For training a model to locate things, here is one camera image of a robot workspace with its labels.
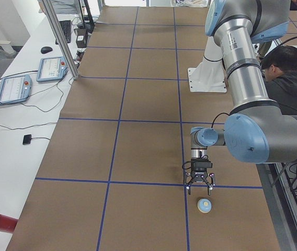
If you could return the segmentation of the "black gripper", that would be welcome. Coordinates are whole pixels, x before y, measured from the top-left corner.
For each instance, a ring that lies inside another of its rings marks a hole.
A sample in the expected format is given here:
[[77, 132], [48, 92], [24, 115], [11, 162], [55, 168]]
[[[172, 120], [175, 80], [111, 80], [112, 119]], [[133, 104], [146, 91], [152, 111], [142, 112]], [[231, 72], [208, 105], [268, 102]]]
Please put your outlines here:
[[[209, 161], [208, 158], [192, 158], [191, 161]], [[185, 170], [185, 185], [188, 191], [188, 195], [191, 195], [191, 185], [195, 182], [203, 182], [207, 187], [208, 196], [211, 195], [211, 191], [215, 186], [215, 175], [214, 173], [208, 173], [207, 168], [203, 172], [197, 172], [195, 170], [187, 169]]]

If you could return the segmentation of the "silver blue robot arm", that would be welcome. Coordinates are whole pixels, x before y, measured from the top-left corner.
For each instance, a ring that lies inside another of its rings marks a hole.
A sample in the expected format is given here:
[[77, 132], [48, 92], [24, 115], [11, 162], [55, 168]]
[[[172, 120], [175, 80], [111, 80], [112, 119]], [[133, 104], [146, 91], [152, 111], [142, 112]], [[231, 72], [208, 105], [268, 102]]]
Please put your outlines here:
[[247, 163], [297, 163], [297, 116], [283, 115], [268, 97], [255, 43], [281, 38], [289, 25], [289, 1], [213, 1], [205, 32], [222, 51], [234, 108], [223, 129], [191, 129], [190, 167], [184, 184], [207, 184], [214, 174], [207, 148], [225, 145], [239, 161]]

